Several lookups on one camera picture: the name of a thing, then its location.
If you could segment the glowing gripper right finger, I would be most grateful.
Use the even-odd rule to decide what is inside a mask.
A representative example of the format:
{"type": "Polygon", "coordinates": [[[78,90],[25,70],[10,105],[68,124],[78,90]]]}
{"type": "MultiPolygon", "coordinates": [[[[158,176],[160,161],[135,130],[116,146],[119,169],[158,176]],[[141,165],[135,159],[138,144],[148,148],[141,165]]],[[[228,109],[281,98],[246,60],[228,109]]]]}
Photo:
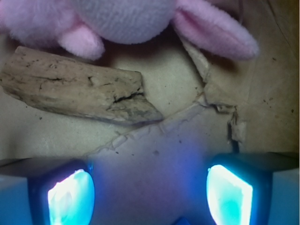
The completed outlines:
{"type": "Polygon", "coordinates": [[[299,154],[219,154],[208,168],[206,195],[217,225],[298,225],[299,154]]]}

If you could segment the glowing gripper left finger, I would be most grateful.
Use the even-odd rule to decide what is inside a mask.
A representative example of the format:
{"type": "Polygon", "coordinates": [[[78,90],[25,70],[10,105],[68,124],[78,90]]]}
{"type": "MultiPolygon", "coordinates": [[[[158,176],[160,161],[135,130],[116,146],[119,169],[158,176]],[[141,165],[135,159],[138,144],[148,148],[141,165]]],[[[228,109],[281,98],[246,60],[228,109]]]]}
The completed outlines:
{"type": "Polygon", "coordinates": [[[2,225],[88,225],[95,186],[78,158],[0,161],[2,225]]]}

